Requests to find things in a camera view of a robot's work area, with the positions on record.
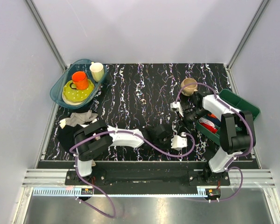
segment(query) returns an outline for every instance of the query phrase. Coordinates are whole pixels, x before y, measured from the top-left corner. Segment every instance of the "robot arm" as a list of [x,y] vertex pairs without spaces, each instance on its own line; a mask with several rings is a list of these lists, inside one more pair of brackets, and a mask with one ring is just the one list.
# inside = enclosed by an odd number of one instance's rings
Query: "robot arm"
[[143,139],[162,148],[180,150],[187,146],[186,135],[173,136],[171,126],[167,124],[146,127],[143,130],[126,130],[108,126],[103,120],[94,120],[90,125],[83,125],[83,127],[83,129],[74,134],[76,144],[102,132],[109,132],[109,134],[96,137],[77,147],[78,169],[82,177],[91,174],[93,160],[99,157],[103,151],[108,150],[110,146],[138,148],[144,143]]
[[172,103],[171,110],[180,114],[181,122],[187,126],[199,120],[207,113],[213,113],[220,121],[220,148],[213,158],[211,158],[203,171],[206,182],[215,181],[227,168],[228,162],[237,155],[242,154],[250,146],[250,136],[240,118],[231,109],[240,113],[248,123],[255,146],[255,132],[253,117],[250,111],[240,111],[233,106],[218,102],[213,94],[196,91],[191,96],[194,108],[191,111],[182,111],[180,103]]

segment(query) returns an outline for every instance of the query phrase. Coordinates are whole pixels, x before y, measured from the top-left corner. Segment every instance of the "white wall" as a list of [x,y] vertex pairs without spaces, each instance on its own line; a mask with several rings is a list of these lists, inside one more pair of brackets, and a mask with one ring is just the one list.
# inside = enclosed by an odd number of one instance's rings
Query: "white wall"
[[228,63],[261,0],[34,0],[65,62]]
[[269,3],[231,71],[240,95],[261,109],[256,147],[280,196],[280,0]]
[[35,164],[62,71],[23,0],[0,0],[0,224]]

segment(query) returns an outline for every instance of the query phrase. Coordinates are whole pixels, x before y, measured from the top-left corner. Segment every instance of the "teal plastic tray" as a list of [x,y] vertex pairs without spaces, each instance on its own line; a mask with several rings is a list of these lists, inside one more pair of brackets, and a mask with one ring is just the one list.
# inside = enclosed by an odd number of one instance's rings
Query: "teal plastic tray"
[[[101,78],[101,80],[99,82],[96,82],[93,79],[92,74],[89,70],[89,67],[90,67],[91,63],[92,63],[92,61],[89,60],[89,59],[80,59],[80,60],[76,61],[75,63],[73,63],[69,67],[69,69],[66,70],[66,72],[55,83],[55,85],[52,87],[52,89],[50,91],[50,96],[55,103],[57,103],[60,106],[65,107],[65,108],[69,108],[69,109],[78,109],[78,108],[86,106],[87,104],[90,103],[90,101],[93,99],[95,94],[98,92],[99,87],[104,82],[104,80],[107,76],[107,73],[108,73],[107,68],[104,65],[104,72],[105,72],[104,76]],[[83,103],[81,103],[79,105],[69,105],[69,104],[65,103],[64,100],[62,99],[63,87],[68,81],[71,80],[71,76],[77,71],[83,71],[83,72],[86,73],[87,77],[94,84],[94,89],[91,92],[91,94],[88,96],[88,98],[83,101]]]
[[[224,89],[219,93],[219,96],[222,100],[230,104],[231,106],[241,110],[241,111],[250,111],[253,116],[253,120],[257,118],[257,116],[260,114],[260,109],[253,104],[249,103],[245,99],[241,98],[237,94],[231,92],[230,90]],[[196,129],[200,131],[202,134],[204,134],[206,137],[208,137],[210,140],[215,142],[217,145],[220,145],[220,128],[215,125],[216,129],[218,131],[214,134],[211,131],[209,131],[207,128],[202,126],[198,121],[195,122]]]

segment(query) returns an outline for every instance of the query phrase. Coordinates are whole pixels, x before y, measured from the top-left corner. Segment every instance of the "beige cup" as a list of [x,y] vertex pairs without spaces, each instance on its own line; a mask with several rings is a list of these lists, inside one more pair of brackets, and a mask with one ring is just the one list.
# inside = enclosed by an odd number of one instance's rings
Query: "beige cup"
[[92,62],[89,69],[96,82],[99,82],[104,76],[104,66],[99,62]]
[[[184,87],[185,85],[188,85],[190,83],[197,83],[195,79],[193,78],[185,78],[181,84],[181,88]],[[189,97],[191,96],[195,91],[197,91],[197,84],[192,84],[192,85],[188,85],[186,86],[183,90],[182,90],[182,94]]]

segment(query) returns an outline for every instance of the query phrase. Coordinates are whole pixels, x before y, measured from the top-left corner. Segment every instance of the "orange mug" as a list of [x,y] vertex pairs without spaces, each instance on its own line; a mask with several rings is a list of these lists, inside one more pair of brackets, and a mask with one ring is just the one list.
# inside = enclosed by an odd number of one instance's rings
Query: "orange mug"
[[73,82],[70,84],[70,87],[73,90],[86,90],[89,86],[87,75],[83,71],[75,72],[72,75],[71,79],[73,80]]

